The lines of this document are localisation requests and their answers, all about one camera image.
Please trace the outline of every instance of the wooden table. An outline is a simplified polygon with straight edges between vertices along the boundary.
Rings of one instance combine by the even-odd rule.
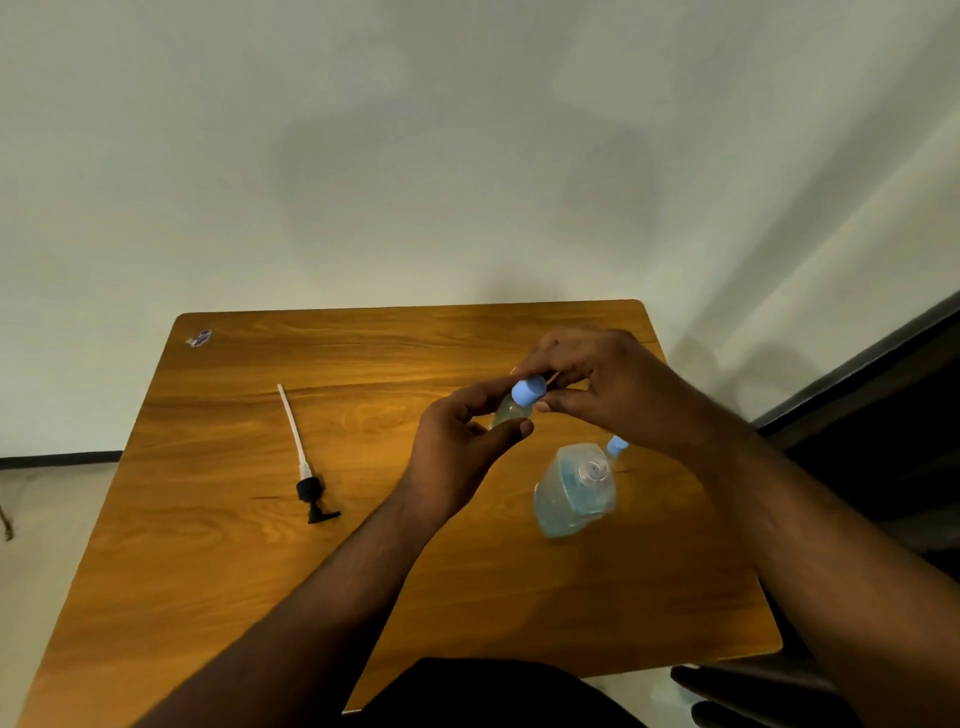
[[[662,357],[636,301],[180,316],[20,725],[135,719],[387,495],[430,401],[508,373],[560,324],[626,328]],[[208,342],[185,343],[205,328]],[[306,523],[278,383],[340,519]],[[614,469],[616,512],[544,539],[534,484],[560,446],[608,435],[560,415],[535,422],[418,560],[351,706],[424,655],[589,676],[780,647],[739,546],[700,484],[665,457],[628,449]]]

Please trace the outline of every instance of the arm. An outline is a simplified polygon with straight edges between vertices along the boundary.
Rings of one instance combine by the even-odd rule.
[[[431,404],[387,499],[266,617],[136,726],[335,720],[420,552],[469,502],[493,462],[533,431],[529,420],[489,432],[470,421],[493,412],[515,382],[482,382]]]
[[[560,329],[515,370],[564,412],[687,465],[867,725],[960,715],[960,586],[697,392],[624,331]],[[587,390],[567,389],[588,380]]]

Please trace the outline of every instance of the clear plastic bottle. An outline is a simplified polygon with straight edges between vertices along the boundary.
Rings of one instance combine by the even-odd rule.
[[[616,507],[612,463],[627,443],[614,437],[607,452],[594,443],[557,450],[534,488],[534,512],[548,539],[569,536]]]
[[[534,402],[546,394],[546,379],[542,376],[531,376],[522,379],[514,385],[510,394],[503,398],[496,414],[493,415],[493,424],[496,427],[506,420],[530,417],[534,411]]]

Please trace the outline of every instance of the blue cap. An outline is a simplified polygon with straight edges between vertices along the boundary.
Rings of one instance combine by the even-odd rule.
[[[630,443],[628,443],[622,437],[613,435],[613,437],[611,437],[610,441],[607,443],[607,453],[610,455],[610,457],[616,458],[616,456],[623,452],[628,445],[630,445]]]
[[[514,385],[510,395],[521,407],[529,407],[546,394],[546,379],[542,376],[531,376],[521,379]]]

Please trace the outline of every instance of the sticker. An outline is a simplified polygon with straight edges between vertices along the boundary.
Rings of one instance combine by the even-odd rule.
[[[194,336],[193,338],[187,339],[187,340],[186,340],[186,343],[189,344],[189,345],[190,345],[191,347],[193,347],[194,349],[196,349],[197,347],[201,347],[201,346],[203,346],[207,341],[209,341],[209,339],[210,339],[210,334],[212,334],[212,333],[213,333],[213,330],[212,330],[212,329],[210,329],[210,328],[205,328],[203,331],[201,331],[200,333],[198,333],[198,334],[197,334],[196,336]]]

